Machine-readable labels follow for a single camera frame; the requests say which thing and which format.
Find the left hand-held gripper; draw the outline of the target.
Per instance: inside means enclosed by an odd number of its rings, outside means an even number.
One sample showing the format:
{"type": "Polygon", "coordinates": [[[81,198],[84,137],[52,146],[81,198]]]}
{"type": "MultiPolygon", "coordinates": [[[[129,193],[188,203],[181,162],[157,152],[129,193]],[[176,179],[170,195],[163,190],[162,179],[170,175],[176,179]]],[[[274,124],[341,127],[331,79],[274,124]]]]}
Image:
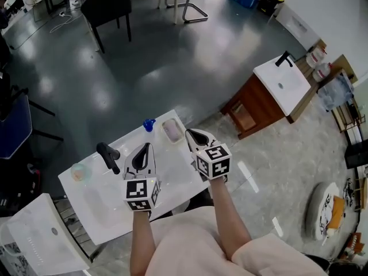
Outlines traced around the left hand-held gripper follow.
{"type": "MultiPolygon", "coordinates": [[[[124,171],[131,174],[156,174],[154,147],[143,143],[127,157],[124,171]]],[[[122,181],[122,199],[133,212],[152,211],[160,193],[161,181],[157,177],[139,177],[122,181]]]]}

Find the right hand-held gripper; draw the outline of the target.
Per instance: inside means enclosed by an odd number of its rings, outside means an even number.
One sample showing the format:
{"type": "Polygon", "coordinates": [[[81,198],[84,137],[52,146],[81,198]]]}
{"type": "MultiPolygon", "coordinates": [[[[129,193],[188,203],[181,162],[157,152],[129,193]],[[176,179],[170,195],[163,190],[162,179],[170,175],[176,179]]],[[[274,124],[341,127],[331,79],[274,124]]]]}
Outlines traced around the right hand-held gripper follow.
{"type": "Polygon", "coordinates": [[[192,157],[196,170],[206,179],[221,178],[231,172],[232,154],[228,146],[220,144],[210,132],[200,129],[187,129],[185,138],[189,150],[194,152],[192,157]]]}

